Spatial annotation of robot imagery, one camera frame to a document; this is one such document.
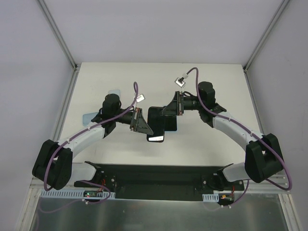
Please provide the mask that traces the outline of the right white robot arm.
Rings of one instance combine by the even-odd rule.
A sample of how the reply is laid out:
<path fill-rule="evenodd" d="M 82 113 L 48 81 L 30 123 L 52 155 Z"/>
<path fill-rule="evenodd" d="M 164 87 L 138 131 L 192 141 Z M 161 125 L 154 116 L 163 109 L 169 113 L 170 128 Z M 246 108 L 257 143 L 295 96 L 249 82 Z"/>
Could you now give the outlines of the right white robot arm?
<path fill-rule="evenodd" d="M 283 169 L 283 156 L 278 139 L 273 134 L 264 135 L 239 125 L 225 108 L 216 102 L 212 83 L 200 82 L 198 95 L 175 92 L 172 101 L 163 107 L 163 116 L 181 116 L 186 110 L 197 110 L 201 120 L 235 141 L 245 151 L 245 161 L 229 164 L 219 169 L 207 180 L 210 188 L 223 191 L 234 182 L 252 180 L 261 183 Z"/>

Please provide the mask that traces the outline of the black phone case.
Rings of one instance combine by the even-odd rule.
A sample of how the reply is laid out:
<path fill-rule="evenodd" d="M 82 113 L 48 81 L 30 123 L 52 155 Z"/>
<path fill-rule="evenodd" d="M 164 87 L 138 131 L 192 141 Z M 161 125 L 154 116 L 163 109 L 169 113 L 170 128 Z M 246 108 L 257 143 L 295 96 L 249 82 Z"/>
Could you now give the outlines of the black phone case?
<path fill-rule="evenodd" d="M 165 135 L 165 117 L 161 115 L 162 108 L 150 107 L 148 109 L 147 123 L 153 135 L 147 135 L 148 142 L 163 142 Z"/>

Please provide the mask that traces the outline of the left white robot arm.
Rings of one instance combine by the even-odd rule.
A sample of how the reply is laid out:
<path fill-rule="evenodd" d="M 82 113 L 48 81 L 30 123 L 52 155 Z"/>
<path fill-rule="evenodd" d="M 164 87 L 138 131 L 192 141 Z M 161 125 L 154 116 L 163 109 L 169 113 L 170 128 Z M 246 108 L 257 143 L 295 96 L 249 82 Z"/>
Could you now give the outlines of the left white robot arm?
<path fill-rule="evenodd" d="M 32 175 L 44 183 L 46 191 L 60 190 L 70 181 L 84 181 L 97 187 L 102 181 L 102 170 L 91 163 L 73 163 L 73 159 L 93 143 L 106 138 L 116 128 L 116 123 L 129 125 L 131 131 L 153 135 L 153 131 L 142 115 L 142 109 L 130 106 L 121 108 L 120 97 L 108 94 L 101 109 L 86 128 L 72 137 L 52 141 L 46 140 L 39 151 Z"/>

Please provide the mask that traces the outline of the light blue two-hole phone case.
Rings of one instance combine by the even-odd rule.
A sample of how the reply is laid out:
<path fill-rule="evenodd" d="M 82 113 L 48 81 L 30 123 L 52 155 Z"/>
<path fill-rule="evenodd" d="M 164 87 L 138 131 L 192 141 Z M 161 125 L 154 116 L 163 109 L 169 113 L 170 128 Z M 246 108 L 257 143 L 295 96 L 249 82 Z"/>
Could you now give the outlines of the light blue two-hole phone case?
<path fill-rule="evenodd" d="M 93 126 L 96 122 L 92 122 L 92 120 L 96 117 L 97 114 L 98 114 L 98 112 L 84 114 L 82 116 L 82 124 L 83 124 L 83 126 L 84 127 Z"/>

